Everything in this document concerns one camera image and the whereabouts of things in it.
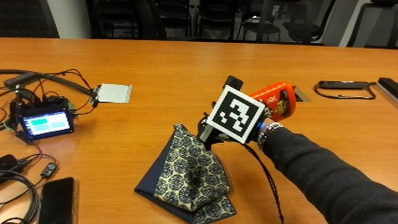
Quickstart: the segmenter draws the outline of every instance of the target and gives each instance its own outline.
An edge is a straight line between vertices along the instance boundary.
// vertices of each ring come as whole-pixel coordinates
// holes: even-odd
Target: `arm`
[[[329,223],[398,223],[398,193],[302,134],[277,128],[262,151]]]

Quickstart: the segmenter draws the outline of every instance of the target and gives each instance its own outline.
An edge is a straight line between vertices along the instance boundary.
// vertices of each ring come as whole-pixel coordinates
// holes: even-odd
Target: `black phone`
[[[66,177],[46,182],[41,191],[37,224],[74,224],[74,203],[74,178]]]

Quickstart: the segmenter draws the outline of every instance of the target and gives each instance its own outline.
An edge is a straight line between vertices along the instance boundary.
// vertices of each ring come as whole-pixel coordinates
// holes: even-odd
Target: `red device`
[[[273,121],[283,120],[295,110],[294,87],[287,82],[277,82],[249,96],[270,108]]]

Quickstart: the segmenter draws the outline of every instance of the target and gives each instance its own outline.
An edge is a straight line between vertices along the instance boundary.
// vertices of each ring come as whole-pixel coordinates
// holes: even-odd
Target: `wristband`
[[[267,138],[267,136],[274,132],[275,129],[283,127],[278,122],[271,123],[270,125],[266,126],[265,131],[262,133],[259,133],[258,137],[257,137],[257,145],[258,148],[262,149],[262,145],[265,142],[265,139]]]

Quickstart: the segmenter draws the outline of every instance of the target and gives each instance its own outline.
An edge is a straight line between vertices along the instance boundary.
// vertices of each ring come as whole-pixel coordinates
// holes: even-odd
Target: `small screen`
[[[26,131],[30,135],[52,133],[69,129],[69,123],[64,111],[52,114],[42,114],[34,117],[25,117],[24,122]]]

